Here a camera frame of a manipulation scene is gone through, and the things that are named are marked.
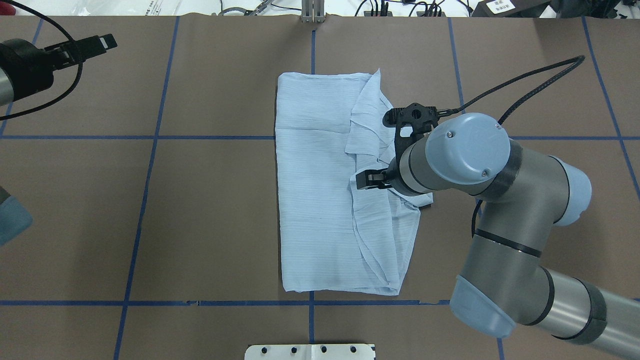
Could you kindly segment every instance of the cable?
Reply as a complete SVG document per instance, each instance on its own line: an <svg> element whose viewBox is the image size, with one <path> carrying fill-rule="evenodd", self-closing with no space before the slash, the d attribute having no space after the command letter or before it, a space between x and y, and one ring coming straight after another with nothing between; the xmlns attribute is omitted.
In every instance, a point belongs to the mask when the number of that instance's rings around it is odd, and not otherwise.
<svg viewBox="0 0 640 360"><path fill-rule="evenodd" d="M567 75L573 69L578 67L583 61L584 61L584 55L580 55L580 56L576 56L574 58L570 58L570 59L567 59L567 60L564 60L564 61L560 61L559 63L555 63L555 64L548 65L548 66L545 66L545 67L541 67L540 69L536 69L536 70L533 70L533 71L526 72L526 73L524 73L524 74L522 74L520 76L516 76L515 78L513 78L513 79L511 79L509 81L505 81L504 83L502 83L502 84L500 84L500 85L498 85L498 86L496 86L496 87L494 87L494 88L492 88L490 90L487 90L487 91L481 93L480 95L476 96L474 99L472 99L471 101L467 102L463 106L460 106L459 108L438 110L438 116L439 117L446 117L446 116L457 114L457 113L461 112L462 110L468 108L474 102L482 99L483 97L485 97L485 96L487 96L487 95L489 95L489 94L491 94L493 92L496 92L497 90L500 90L501 88L504 88L507 85L513 84L518 80L527 78L527 77L529 77L531 75L539 74L540 72L544 72L544 71L547 71L547 70L555 69L556 67L560 67L560 66L567 65L567 64L572 64L571 66L567 67L566 69L564 69L561 72L558 72L556 75L552 76L549 80L545 81L544 83L542 83L540 86L538 86L534 90L531 90L529 93L527 93L523 97L519 98L519 100L517 100L513 105L511 105L511 107L509 107L509 109L501 116L500 120L498 120L498 123L502 124L507 119L507 117L509 115L511 115L511 113L513 113L514 110L516 110L520 105L522 105L523 102L525 102L526 100L529 100L532 96L534 96L537 93L541 92L542 90L544 90L546 87L548 87L552 83L555 83L561 77Z"/></svg>
<svg viewBox="0 0 640 360"><path fill-rule="evenodd" d="M76 72L76 78L74 79L74 82L69 86L69 88L68 88L65 92L63 92L62 94L60 94L57 98L55 98L55 99L53 99L53 100L51 100L51 101L49 101L49 102L46 102L46 103L44 103L44 104L42 104L42 105L36 106L36 107L31 108L31 109L28 109L28 110L20 111L20 112L15 113L15 114L10 114L10 115L5 115L5 116L0 117L0 121L3 121L3 120L9 120L9 119L13 119L13 118L16 118L16 117L19 117L19 116L23 116L23 115L28 115L28 114L30 114L30 113L34 113L34 112L36 112L36 111L40 111L40 110L42 110L42 109L44 109L44 108L48 108L48 107L50 107L51 105L53 105L53 104L57 103L58 101L60 101L60 100L62 100L62 99L64 99L64 98L66 98L66 97L67 97L67 95L71 94L71 92L72 92L72 91L74 91L74 89L75 89L75 88L76 88L76 86L78 85L78 82L80 82L80 77L82 76L82 62L84 61L84 58L83 58L83 56L82 56L82 53L80 52L80 49L79 49L79 48L78 48L78 46L77 46L76 41L74 40L74 38L73 38L73 37L71 37L71 35L70 35L69 33L67 33L67 30L65 30L65 28L63 28L62 26L60 26L60 24L58 24L57 22L53 21L53 20L52 20L52 19L50 19L48 16L46 16L46 15L44 15L44 14L42 14L42 13L39 13L39 12L37 12L36 10L34 10L34 9L32 9L32 8L28 7L28 6L25 6L25 5L23 5L23 4L16 3L16 2L15 2L15 1L13 1L13 0L0 0L0 2L2 2L2 3L7 3L7 4L9 4L9 5L15 6L15 7L16 7L16 8L18 8L18 9L22 9L22 10L24 10L24 11L28 12L28 13L31 13L31 14L33 14L33 15L36 15L37 17L41 18L42 20L44 20L44 21L48 22L49 24L53 25L53 26L54 26L56 29L58 29L58 30L59 30L59 31L60 31L60 32L61 32L61 33L62 33L62 34L67 38L67 40L69 40L69 42L72 44L71 49L72 49L72 51L75 53L75 54L73 54L73 55L74 55L74 57L75 57L76 59L78 59L78 60L79 60L79 61L78 61L78 68L77 68L77 72Z"/></svg>
<svg viewBox="0 0 640 360"><path fill-rule="evenodd" d="M413 8L411 8L411 11L409 12L409 17L411 17L411 15L413 15L413 11L420 4L424 5L424 12L427 12L427 6L429 6L429 4L425 3L424 1L418 1L417 3L414 4Z"/></svg>
<svg viewBox="0 0 640 360"><path fill-rule="evenodd" d="M542 83L540 86L538 86L537 88L531 90L530 92L528 92L526 95L524 95L523 97L519 98L516 102L513 103L513 105L511 105L511 107L509 107L509 109L507 109L507 111L505 111L505 113L501 116L500 120L498 120L498 124L503 124L504 121L509 117L509 115L511 115L520 105L522 105L522 103L524 103L525 101L529 100L531 97L533 97L534 95L536 95L537 93L541 92L542 90L544 90L546 87L548 87L549 85L551 85L552 83L555 83L558 79L560 79L561 77L567 75L568 73L570 73L573 69L577 68L578 66L580 66L580 64L584 61L584 56L580 55L580 56L576 56L574 58L571 59L567 59L565 61L560 61L559 63L555 63L553 65L549 65L549 66L545 66L545 67L541 67L540 69L537 70L533 70L533 71L529 71L526 72L520 76L517 76L507 82L504 82L498 86L496 86L495 88L492 88L489 91L486 91L480 95L478 95L475 99L469 101L468 103L464 104L462 107L458 108L460 109L457 112L462 111L463 109L465 109L467 106L473 104L474 102L480 100L481 98L483 98L484 96L489 95L490 93L499 90L501 88L504 88L505 86L512 84L520 79L524 79L527 76L531 76L534 74L537 74L539 72L543 72L546 70L550 70L550 69L554 69L556 67L560 67L563 65L567 65L567 64L571 64L571 66L563 69L561 72L558 72L556 75L553 75L549 80L545 81L544 83ZM480 205L482 205L482 200L478 200L476 203L476 207L474 208L474 213L471 216L471 237L473 237L473 235L475 235L476 233L476 218L477 215L480 211Z"/></svg>
<svg viewBox="0 0 640 360"><path fill-rule="evenodd" d="M354 16L358 16L358 13L360 12L360 9L362 8L362 5L364 5L364 3L366 3L367 0L362 0L362 2L360 3L360 6L358 6L358 9L356 10L356 15Z"/></svg>
<svg viewBox="0 0 640 360"><path fill-rule="evenodd" d="M476 219L478 218L478 213L480 212L480 205L482 205L482 200L478 199L476 202L476 207L474 208L474 214L471 216L471 237L473 238L476 234Z"/></svg>
<svg viewBox="0 0 640 360"><path fill-rule="evenodd" d="M567 67L566 69L562 70L561 72L558 72L556 75L552 76L549 80L545 81L544 83L540 84L537 88L531 90L530 92L528 92L527 94L525 94L523 97L519 98L518 101L514 102L513 105L511 105L511 107L509 107L507 109L507 111L504 112L504 114L502 114L502 116L500 117L500 120L498 120L498 124L502 125L502 123L509 117L509 115L511 115L511 113L513 113L520 105L522 105L525 101L529 100L531 97L533 97L534 95L536 95L537 93L541 92L542 90L546 89L546 87L548 87L549 85L555 83L558 79L560 79L561 77L567 75L568 73L570 73L573 69L577 68L578 66L580 66L580 64L584 61L584 56L580 55L580 56L576 56L572 59L569 60L565 60L565 61L561 61L560 63L563 63L563 65L566 65L567 63L571 63L573 62L573 64L569 67ZM537 74L537 72L531 72L521 75L522 78L526 78L529 75L533 75L533 74Z"/></svg>
<svg viewBox="0 0 640 360"><path fill-rule="evenodd" d="M275 4L271 4L271 6L273 6L274 8L281 8L281 9L284 9L284 10L297 10L297 11L299 11L299 12L301 12L301 11L302 11L302 9L297 9L297 8L288 8L288 7L286 7L286 6L280 6L280 5L275 5Z"/></svg>
<svg viewBox="0 0 640 360"><path fill-rule="evenodd" d="M469 17L471 17L471 13L474 11L473 8L471 8L471 6L469 5L469 0L467 0L467 3L465 4L462 0L456 0L457 2L461 3L466 9L467 12L469 13Z"/></svg>
<svg viewBox="0 0 640 360"><path fill-rule="evenodd" d="M431 6L429 6L429 10L422 14L423 17L439 17L442 15L442 8L440 5L444 3L445 0L440 1L436 4L436 1L433 0Z"/></svg>

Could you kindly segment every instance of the towel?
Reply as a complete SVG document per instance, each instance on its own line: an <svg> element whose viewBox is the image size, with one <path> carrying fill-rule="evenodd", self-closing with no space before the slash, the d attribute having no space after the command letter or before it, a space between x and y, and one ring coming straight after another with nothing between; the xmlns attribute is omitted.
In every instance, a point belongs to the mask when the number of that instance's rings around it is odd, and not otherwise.
<svg viewBox="0 0 640 360"><path fill-rule="evenodd" d="M394 129L375 74L278 78L276 157L286 291L398 295L431 194L357 190L355 175L386 168Z"/></svg>

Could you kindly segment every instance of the light blue cloth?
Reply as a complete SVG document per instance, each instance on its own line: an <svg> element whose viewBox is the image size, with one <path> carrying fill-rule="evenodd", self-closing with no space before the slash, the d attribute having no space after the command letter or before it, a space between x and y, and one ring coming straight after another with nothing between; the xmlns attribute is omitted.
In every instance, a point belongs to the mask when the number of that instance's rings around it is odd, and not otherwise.
<svg viewBox="0 0 640 360"><path fill-rule="evenodd" d="M278 79L276 156L286 291L342 290L398 295L431 194L357 190L355 174L386 168L391 104L374 75Z"/></svg>

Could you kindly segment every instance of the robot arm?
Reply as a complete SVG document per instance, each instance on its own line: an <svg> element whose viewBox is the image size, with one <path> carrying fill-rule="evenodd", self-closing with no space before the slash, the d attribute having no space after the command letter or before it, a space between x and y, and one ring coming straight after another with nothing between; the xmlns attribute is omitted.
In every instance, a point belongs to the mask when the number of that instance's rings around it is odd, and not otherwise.
<svg viewBox="0 0 640 360"><path fill-rule="evenodd" d="M412 109L427 108L405 109L424 121ZM522 147L480 113L443 122L398 155L386 170L361 173L359 187L392 186L405 195L455 188L486 203L451 298L460 320L497 338L516 323L536 325L561 340L640 359L638 302L540 266L551 228L573 223L590 202L582 171Z"/></svg>
<svg viewBox="0 0 640 360"><path fill-rule="evenodd" d="M35 108L2 116L0 121L42 110L64 99L78 84L83 63L118 46L112 34L74 40L62 26L28 6L12 0L0 0L47 21L65 35L68 41L38 49L27 40L14 38L0 42L0 106L41 92L53 84L53 72L77 65L76 79L57 98ZM26 228L33 219L15 197L0 187L0 246Z"/></svg>

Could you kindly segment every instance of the grid line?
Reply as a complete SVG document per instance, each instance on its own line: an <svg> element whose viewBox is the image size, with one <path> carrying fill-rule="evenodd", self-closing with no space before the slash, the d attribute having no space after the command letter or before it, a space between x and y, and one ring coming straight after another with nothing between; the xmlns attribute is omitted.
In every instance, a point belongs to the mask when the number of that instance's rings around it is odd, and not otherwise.
<svg viewBox="0 0 640 360"><path fill-rule="evenodd" d="M509 136L514 140L637 141L640 136ZM275 140L273 135L0 135L6 140Z"/></svg>
<svg viewBox="0 0 640 360"><path fill-rule="evenodd" d="M147 170L147 179L145 181L145 189L142 194L142 204L140 206L140 216L138 217L138 226L136 229L136 239L133 243L133 251L131 254L131 264L129 265L129 275L127 277L127 287L124 294L124 304L122 305L122 314L120 315L120 325L118 327L118 336L116 338L115 350L113 352L113 359L118 360L120 357L120 347L122 346L122 336L124 334L124 327L127 320L127 310L129 297L131 296L131 284L133 282L133 273L136 269L136 259L138 257L138 246L140 245L140 236L142 234L142 220L145 216L147 209L147 199L149 194L149 182L151 180L151 173L154 167L154 160L156 158L156 149L158 145L158 136L160 135L160 126L162 124L162 115L164 111L164 100L166 99L166 91L169 86L169 76L171 74L171 65L173 61L173 52L175 50L175 41L178 35L178 27L180 24L180 17L175 18L175 25L173 26L173 38L171 41L171 49L169 51L169 59L167 61L166 73L164 75L164 85L162 91L162 98L160 100L160 108L158 110L158 118L156 122L156 132L154 134L154 144L151 147L151 155L149 159L149 168Z"/></svg>
<svg viewBox="0 0 640 360"><path fill-rule="evenodd" d="M464 106L465 99L462 95L462 81L460 80L460 67L458 66L458 54L456 52L456 38L453 33L453 23L451 22L451 18L447 18L447 22L449 23L449 40L451 40L451 54L453 55L453 67L456 71L456 82L458 84L458 97L460 98L460 106Z"/></svg>
<svg viewBox="0 0 640 360"><path fill-rule="evenodd" d="M616 114L613 112L613 106L611 106L611 101L609 99L609 93L607 92L607 87L604 85L604 80L602 80L600 67L598 66L598 61L596 60L596 55L595 55L595 52L593 51L593 44L591 43L591 36L589 35L589 27L587 25L587 19L584 16L582 17L582 27L584 28L584 36L587 40L587 45L589 46L589 53L591 55L591 60L593 61L593 68L595 69L596 75L598 76L598 82L600 82L602 95L604 95L605 102L607 103L607 108L609 109L609 115L611 116L613 127L616 128L616 134L618 135L620 148L622 148L622 154L625 157L625 163L627 163L627 168L629 170L629 174L631 175L631 181L633 182L634 188L636 189L637 198L638 200L640 200L640 186L638 186L636 173L634 172L634 168L631 165L631 161L629 160L629 155L627 154L627 147L625 146L625 142L621 138L622 133L620 132L620 127L618 126L618 120L616 120Z"/></svg>
<svg viewBox="0 0 640 360"><path fill-rule="evenodd" d="M0 306L448 306L449 300L0 300Z"/></svg>
<svg viewBox="0 0 640 360"><path fill-rule="evenodd" d="M496 338L496 342L498 343L498 356L500 360L504 360L504 347L502 346L502 339Z"/></svg>
<svg viewBox="0 0 640 360"><path fill-rule="evenodd" d="M311 31L311 74L316 74L316 29ZM316 342L316 293L309 292L309 343Z"/></svg>

